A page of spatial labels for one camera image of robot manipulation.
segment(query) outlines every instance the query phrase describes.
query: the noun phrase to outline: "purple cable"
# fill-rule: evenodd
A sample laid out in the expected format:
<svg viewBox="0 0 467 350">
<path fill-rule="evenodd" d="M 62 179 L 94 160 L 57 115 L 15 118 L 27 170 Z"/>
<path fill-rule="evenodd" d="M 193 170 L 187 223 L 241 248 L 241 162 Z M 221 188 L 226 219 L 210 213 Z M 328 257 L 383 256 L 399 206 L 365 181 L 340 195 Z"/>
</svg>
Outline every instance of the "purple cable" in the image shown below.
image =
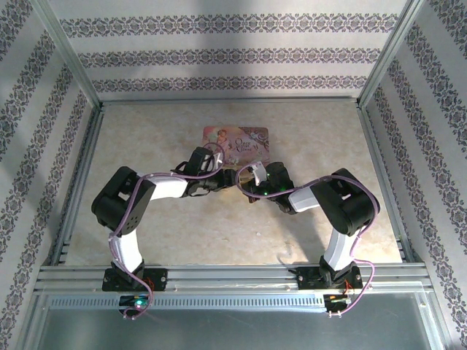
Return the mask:
<svg viewBox="0 0 467 350">
<path fill-rule="evenodd" d="M 373 212 L 374 212 L 374 215 L 373 217 L 371 218 L 370 222 L 367 224 L 367 226 L 364 227 L 364 229 L 362 229 L 358 234 L 357 234 L 357 238 L 355 239 L 355 242 L 353 243 L 352 245 L 352 248 L 350 249 L 350 257 L 354 257 L 354 253 L 355 253 L 355 248 L 357 247 L 358 245 L 358 242 L 361 240 L 361 237 L 362 235 L 373 225 L 373 222 L 374 220 L 376 219 L 377 217 L 377 213 L 378 213 L 378 204 L 376 202 L 376 199 L 375 197 L 371 194 L 371 192 L 369 191 L 368 188 L 366 188 L 363 184 L 361 184 L 360 182 L 358 181 L 355 181 L 354 179 L 350 179 L 348 177 L 345 177 L 345 176 L 340 176 L 340 175 L 327 175 L 327 176 L 323 176 L 323 177 L 320 177 L 319 179 L 315 179 L 313 181 L 310 181 L 302 186 L 298 186 L 298 187 L 294 187 L 290 190 L 286 190 L 286 191 L 282 191 L 282 192 L 276 192 L 276 193 L 271 193 L 269 195 L 255 195 L 253 193 L 249 193 L 247 192 L 246 190 L 244 190 L 242 188 L 242 186 L 240 185 L 240 173 L 245 170 L 246 168 L 249 168 L 249 167 L 252 167 L 252 166 L 255 166 L 255 165 L 258 165 L 259 163 L 251 163 L 251 164 L 248 164 L 246 166 L 244 166 L 243 168 L 240 168 L 237 173 L 236 173 L 236 176 L 235 176 L 235 183 L 236 183 L 236 186 L 239 188 L 240 191 L 242 191 L 242 193 L 244 195 L 247 195 L 248 197 L 253 197 L 253 198 L 273 198 L 273 197 L 277 197 L 278 195 L 284 195 L 284 194 L 287 194 L 287 193 L 292 193 L 292 192 L 295 192 L 297 190 L 301 190 L 302 188 L 305 188 L 305 187 L 311 187 L 319 182 L 322 182 L 322 181 L 325 181 L 325 180 L 329 180 L 329 179 L 336 179 L 336 180 L 342 180 L 342 181 L 345 181 L 349 184 L 353 184 L 355 186 L 357 186 L 358 188 L 360 188 L 362 191 L 364 191 L 364 193 L 370 198 L 370 201 L 371 201 L 371 204 L 373 205 Z M 350 311 L 354 306 L 355 304 L 358 303 L 358 301 L 362 298 L 362 295 L 365 293 L 365 291 L 368 289 L 368 287 L 370 286 L 370 283 L 373 281 L 373 277 L 374 277 L 374 271 L 375 271 L 375 266 L 374 264 L 371 262 L 371 261 L 367 261 L 367 260 L 359 260 L 359 259 L 353 259 L 356 263 L 362 263 L 362 264 L 367 264 L 367 265 L 370 265 L 371 267 L 371 273 L 370 273 L 370 276 L 368 278 L 368 281 L 366 282 L 365 286 L 362 288 L 362 291 L 360 292 L 360 294 L 357 296 L 357 298 L 353 301 L 353 303 L 351 303 L 350 305 L 347 306 L 347 308 L 339 313 L 329 313 L 330 316 L 341 316 L 342 314 L 345 314 L 346 312 Z"/>
<path fill-rule="evenodd" d="M 172 176 L 172 177 L 178 177 L 180 179 L 187 179 L 187 180 L 202 180 L 202 179 L 207 179 L 208 177 L 211 177 L 215 174 L 217 174 L 220 169 L 223 167 L 224 165 L 224 161 L 225 161 L 225 151 L 224 149 L 217 143 L 215 142 L 208 142 L 207 144 L 205 144 L 203 147 L 206 148 L 207 145 L 209 144 L 212 144 L 212 145 L 215 145 L 216 146 L 216 149 L 217 148 L 220 148 L 220 151 L 222 152 L 222 163 L 220 164 L 220 166 L 214 170 L 214 171 L 211 171 L 209 172 L 208 174 L 204 174 L 204 175 L 200 175 L 200 176 L 189 176 L 189 175 L 182 175 L 182 174 L 176 174 L 176 173 L 151 173 L 151 174 L 146 174 L 146 175 L 143 175 L 141 176 L 138 181 L 136 182 L 135 184 L 135 187 L 133 189 L 133 192 L 131 193 L 131 197 L 129 198 L 129 202 L 128 202 L 128 207 L 125 211 L 125 214 L 123 215 L 121 221 L 120 221 L 120 224 L 118 224 L 117 228 L 115 229 L 114 232 L 111 232 L 109 234 L 109 248 L 110 248 L 110 252 L 112 253 L 112 257 L 119 263 L 119 267 L 122 268 L 122 270 L 127 273 L 132 279 L 134 279 L 135 281 L 137 281 L 138 283 L 142 284 L 142 286 L 144 288 L 147 289 L 148 293 L 149 293 L 149 297 L 148 297 L 148 301 L 147 301 L 147 305 L 145 308 L 143 308 L 142 310 L 138 309 L 138 308 L 134 308 L 134 307 L 129 307 L 127 309 L 125 309 L 125 311 L 123 312 L 123 317 L 126 318 L 127 317 L 127 312 L 130 311 L 130 310 L 135 310 L 135 311 L 139 311 L 138 314 L 136 314 L 135 316 L 132 316 L 131 319 L 137 319 L 138 317 L 142 316 L 146 311 L 147 309 L 153 304 L 153 298 L 154 298 L 154 295 L 153 295 L 153 290 L 151 289 L 151 287 L 149 287 L 149 285 L 142 281 L 139 277 L 137 277 L 136 275 L 132 274 L 132 272 L 130 272 L 125 266 L 124 264 L 122 264 L 122 262 L 120 261 L 120 258 L 118 257 L 117 255 L 117 252 L 115 251 L 115 248 L 113 247 L 112 243 L 114 241 L 114 238 L 120 233 L 120 231 L 122 230 L 126 220 L 128 219 L 128 217 L 130 216 L 130 211 L 131 209 L 133 208 L 133 205 L 134 205 L 134 201 L 136 199 L 136 194 L 138 193 L 138 190 L 139 190 L 139 187 L 141 186 L 141 183 L 146 180 L 146 179 L 152 179 L 154 177 L 160 177 L 160 176 Z"/>
</svg>

